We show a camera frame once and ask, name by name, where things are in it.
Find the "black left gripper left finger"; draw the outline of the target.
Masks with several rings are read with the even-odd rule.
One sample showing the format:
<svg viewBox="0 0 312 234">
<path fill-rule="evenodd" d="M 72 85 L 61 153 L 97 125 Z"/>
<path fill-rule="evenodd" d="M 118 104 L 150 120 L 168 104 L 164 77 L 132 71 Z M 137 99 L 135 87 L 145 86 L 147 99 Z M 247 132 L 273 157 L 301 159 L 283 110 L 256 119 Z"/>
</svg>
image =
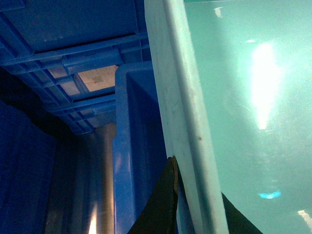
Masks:
<svg viewBox="0 0 312 234">
<path fill-rule="evenodd" d="M 175 234 L 178 204 L 178 165 L 176 157 L 166 164 L 143 211 L 128 233 Z"/>
</svg>

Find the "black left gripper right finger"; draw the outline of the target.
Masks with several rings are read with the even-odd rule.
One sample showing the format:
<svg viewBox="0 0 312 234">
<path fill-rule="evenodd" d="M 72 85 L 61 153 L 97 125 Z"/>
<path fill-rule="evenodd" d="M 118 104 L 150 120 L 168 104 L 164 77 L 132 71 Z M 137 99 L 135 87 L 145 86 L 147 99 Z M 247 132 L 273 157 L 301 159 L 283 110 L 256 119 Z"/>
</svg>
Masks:
<svg viewBox="0 0 312 234">
<path fill-rule="evenodd" d="M 222 194 L 226 220 L 230 234 L 262 234 L 228 199 Z"/>
</svg>

